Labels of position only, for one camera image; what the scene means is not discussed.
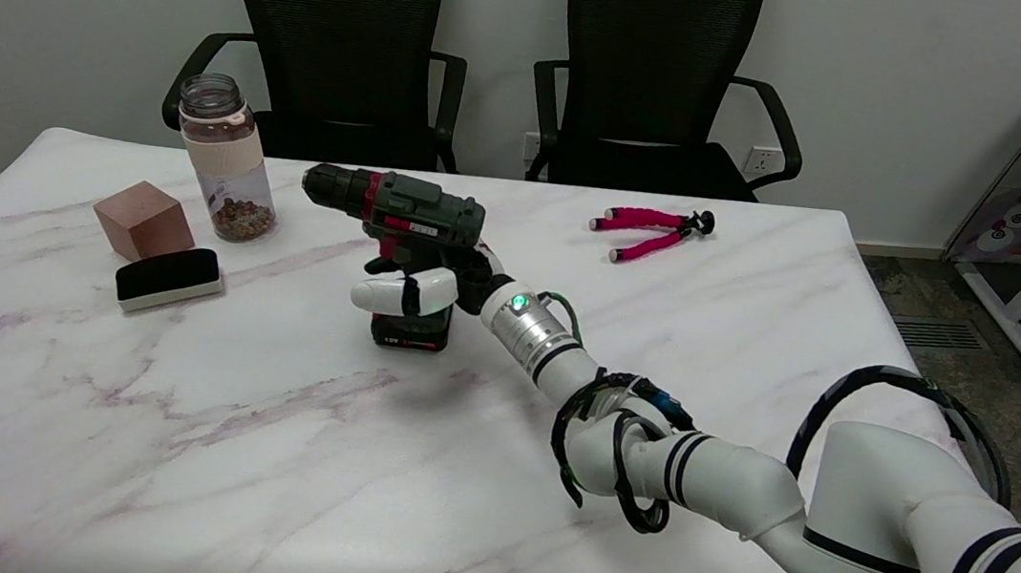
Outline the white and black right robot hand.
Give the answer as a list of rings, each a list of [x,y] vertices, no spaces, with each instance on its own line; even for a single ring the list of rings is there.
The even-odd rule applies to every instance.
[[[431,316],[455,306],[477,316],[512,277],[487,244],[442,247],[440,266],[402,277],[376,277],[351,289],[356,308],[394,317]]]

